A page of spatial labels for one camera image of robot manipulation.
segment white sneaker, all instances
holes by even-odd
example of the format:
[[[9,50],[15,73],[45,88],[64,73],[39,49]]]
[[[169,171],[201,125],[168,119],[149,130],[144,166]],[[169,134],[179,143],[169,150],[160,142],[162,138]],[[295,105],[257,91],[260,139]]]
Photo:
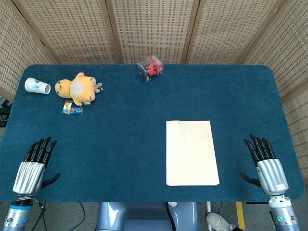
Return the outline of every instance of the white sneaker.
[[[217,213],[208,213],[206,215],[208,224],[217,231],[231,231],[236,226],[229,224],[221,215]]]

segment blue tablecloth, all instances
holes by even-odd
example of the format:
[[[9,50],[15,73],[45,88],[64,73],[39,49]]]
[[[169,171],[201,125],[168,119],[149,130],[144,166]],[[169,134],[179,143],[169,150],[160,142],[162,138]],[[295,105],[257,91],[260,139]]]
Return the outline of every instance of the blue tablecloth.
[[[62,114],[54,91],[78,72],[103,82],[103,92],[82,115]],[[28,93],[33,77],[51,84],[48,95]],[[219,186],[166,185],[166,121],[210,120]],[[167,64],[148,83],[136,65],[33,65],[22,76],[0,148],[0,201],[15,198],[14,179],[33,142],[52,136],[55,146],[43,201],[264,201],[261,189],[241,179],[257,177],[243,138],[266,137],[280,159],[293,199],[304,193],[295,150],[272,71],[265,66]]]

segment woven panel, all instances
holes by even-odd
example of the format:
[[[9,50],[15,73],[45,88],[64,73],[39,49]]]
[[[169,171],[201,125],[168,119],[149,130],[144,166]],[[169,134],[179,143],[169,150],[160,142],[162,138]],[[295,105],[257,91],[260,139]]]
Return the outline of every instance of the woven panel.
[[[24,69],[52,61],[6,0],[0,0],[0,29],[0,87],[12,101]]]
[[[308,179],[308,90],[284,105],[303,177]]]
[[[307,38],[308,1],[290,0],[245,63],[271,67],[284,96],[307,79]]]
[[[19,0],[61,63],[114,63],[99,0]]]
[[[180,63],[192,5],[193,0],[113,0],[124,62],[156,54],[165,63]]]
[[[275,2],[206,0],[188,63],[235,63]]]

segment paper sheet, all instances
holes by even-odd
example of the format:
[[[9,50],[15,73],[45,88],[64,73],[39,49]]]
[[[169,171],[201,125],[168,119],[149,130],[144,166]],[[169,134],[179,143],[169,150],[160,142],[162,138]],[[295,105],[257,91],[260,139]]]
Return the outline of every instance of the paper sheet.
[[[218,185],[210,121],[166,122],[166,184]]]

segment yellow floor line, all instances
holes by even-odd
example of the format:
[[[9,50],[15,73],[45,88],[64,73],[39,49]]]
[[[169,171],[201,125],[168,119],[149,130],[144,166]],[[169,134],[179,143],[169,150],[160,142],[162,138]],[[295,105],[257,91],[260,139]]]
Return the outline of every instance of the yellow floor line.
[[[239,222],[239,228],[245,231],[243,207],[242,207],[242,202],[240,201],[236,202],[236,213],[237,213],[237,220]]]

